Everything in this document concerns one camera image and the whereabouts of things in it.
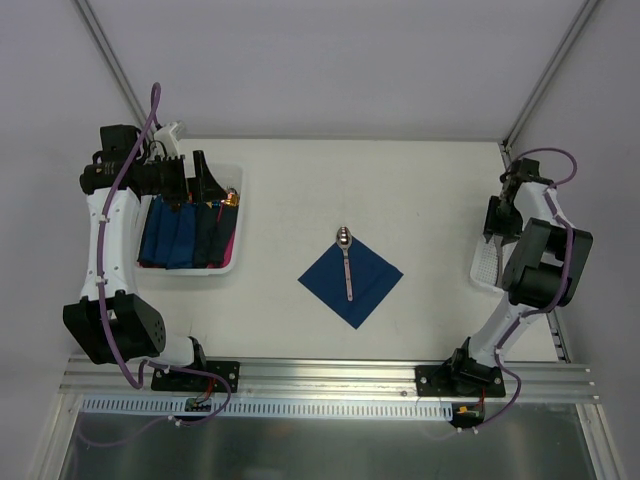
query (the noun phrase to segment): black mounting plate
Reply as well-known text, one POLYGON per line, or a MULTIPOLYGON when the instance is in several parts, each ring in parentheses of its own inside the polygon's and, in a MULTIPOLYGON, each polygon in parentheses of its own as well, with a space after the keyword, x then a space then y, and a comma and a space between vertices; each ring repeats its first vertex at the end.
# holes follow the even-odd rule
MULTIPOLYGON (((468 392, 464 395, 460 393, 460 389, 448 385, 431 385, 429 380, 433 374, 442 368, 442 365, 418 365, 415 367, 416 391, 419 397, 478 397, 482 396, 482 388, 470 386, 468 392)), ((503 398, 507 392, 504 389, 504 379, 502 373, 498 370, 494 382, 485 387, 484 396, 486 398, 503 398)))
MULTIPOLYGON (((224 378, 231 387, 231 393, 238 391, 240 381, 240 362, 207 360, 207 372, 224 378)), ((153 372, 151 390, 154 392, 204 392, 209 386, 209 379, 189 373, 169 372, 156 369, 153 372)), ((213 386, 214 392, 226 392, 221 382, 213 386)))

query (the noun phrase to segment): spoon handle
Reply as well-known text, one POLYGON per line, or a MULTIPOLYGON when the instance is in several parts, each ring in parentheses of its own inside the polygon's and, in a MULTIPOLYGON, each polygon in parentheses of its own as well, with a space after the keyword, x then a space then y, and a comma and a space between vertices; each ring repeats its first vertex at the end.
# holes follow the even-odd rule
POLYGON ((347 300, 353 301, 353 289, 351 288, 351 268, 349 267, 349 257, 344 257, 344 277, 347 281, 347 300))

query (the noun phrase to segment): white vent strip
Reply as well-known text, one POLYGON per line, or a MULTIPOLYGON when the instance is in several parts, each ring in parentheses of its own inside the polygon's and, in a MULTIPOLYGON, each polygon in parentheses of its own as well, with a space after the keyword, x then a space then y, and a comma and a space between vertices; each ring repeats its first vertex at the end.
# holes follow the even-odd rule
MULTIPOLYGON (((86 396, 82 411, 86 413, 116 413, 125 415, 163 415, 179 413, 199 416, 202 413, 185 412, 186 397, 129 397, 120 395, 86 396)), ((220 407, 215 399, 212 408, 220 407)), ((221 416, 276 417, 276 418, 369 418, 393 420, 451 420, 451 403, 437 401, 366 402, 332 400, 274 400, 234 398, 221 416)))

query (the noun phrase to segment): white tabletop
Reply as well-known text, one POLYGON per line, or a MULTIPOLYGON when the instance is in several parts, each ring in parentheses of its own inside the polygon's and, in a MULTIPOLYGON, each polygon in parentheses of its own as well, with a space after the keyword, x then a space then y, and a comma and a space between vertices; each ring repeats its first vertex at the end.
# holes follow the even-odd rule
MULTIPOLYGON (((498 303, 469 281, 489 197, 500 190, 496 144, 192 139, 180 148, 246 176, 229 274, 137 275, 167 328, 198 338, 207 355, 443 360, 498 303), (298 282, 341 225, 404 273, 357 330, 298 282)), ((557 360, 546 321, 507 358, 557 360)))

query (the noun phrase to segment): gray wall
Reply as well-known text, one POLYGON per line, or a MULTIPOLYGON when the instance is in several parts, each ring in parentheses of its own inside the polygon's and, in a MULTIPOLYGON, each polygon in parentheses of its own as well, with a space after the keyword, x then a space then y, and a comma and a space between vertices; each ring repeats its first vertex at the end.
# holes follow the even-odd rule
POLYGON ((89 236, 83 166, 131 121, 68 0, 0 14, 0 468, 23 479, 66 359, 89 236))
POLYGON ((501 140, 583 0, 92 0, 193 135, 501 140))
MULTIPOLYGON (((609 0, 577 44, 517 142, 517 150, 561 146, 580 162, 561 188, 563 208, 594 236, 574 301, 564 310, 575 360, 593 365, 630 478, 640 476, 640 2, 609 0)), ((543 173, 569 171, 539 156, 543 173)))

